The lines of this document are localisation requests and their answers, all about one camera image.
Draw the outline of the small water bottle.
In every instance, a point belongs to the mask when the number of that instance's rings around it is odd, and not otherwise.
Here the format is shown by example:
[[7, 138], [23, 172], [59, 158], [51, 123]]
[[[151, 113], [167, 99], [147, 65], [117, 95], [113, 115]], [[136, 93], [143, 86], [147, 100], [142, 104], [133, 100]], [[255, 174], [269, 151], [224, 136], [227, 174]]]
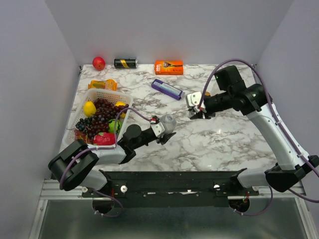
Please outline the small water bottle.
[[164, 134], [172, 133], [177, 125], [176, 119], [170, 114], [163, 115], [159, 121], [164, 127]]

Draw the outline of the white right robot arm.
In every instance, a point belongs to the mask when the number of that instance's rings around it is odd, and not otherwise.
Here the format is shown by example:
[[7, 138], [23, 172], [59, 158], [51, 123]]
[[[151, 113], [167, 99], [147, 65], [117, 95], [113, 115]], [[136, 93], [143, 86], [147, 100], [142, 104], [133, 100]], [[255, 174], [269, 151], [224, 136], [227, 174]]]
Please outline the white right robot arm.
[[234, 109], [246, 116], [262, 134], [277, 163], [270, 169], [242, 169], [229, 183], [230, 191], [241, 195], [253, 186], [270, 186], [285, 192], [319, 165], [316, 155], [309, 155], [285, 129], [275, 104], [260, 84], [246, 87], [236, 66], [227, 66], [213, 74], [221, 94], [203, 96], [201, 92], [185, 98], [190, 119], [210, 119], [216, 113]]

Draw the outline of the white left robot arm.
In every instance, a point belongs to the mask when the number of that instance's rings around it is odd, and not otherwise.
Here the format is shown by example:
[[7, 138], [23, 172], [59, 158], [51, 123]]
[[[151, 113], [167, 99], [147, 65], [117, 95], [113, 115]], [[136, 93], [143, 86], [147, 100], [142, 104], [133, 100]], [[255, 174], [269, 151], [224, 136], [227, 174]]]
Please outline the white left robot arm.
[[137, 124], [127, 127], [115, 148], [95, 146], [89, 148], [83, 140], [72, 142], [48, 164], [60, 188], [70, 191], [77, 186], [93, 188], [98, 196], [110, 193], [106, 176], [93, 167], [101, 164], [125, 164], [136, 156], [135, 150], [156, 141], [165, 144], [174, 134], [175, 125], [159, 122], [142, 130]]

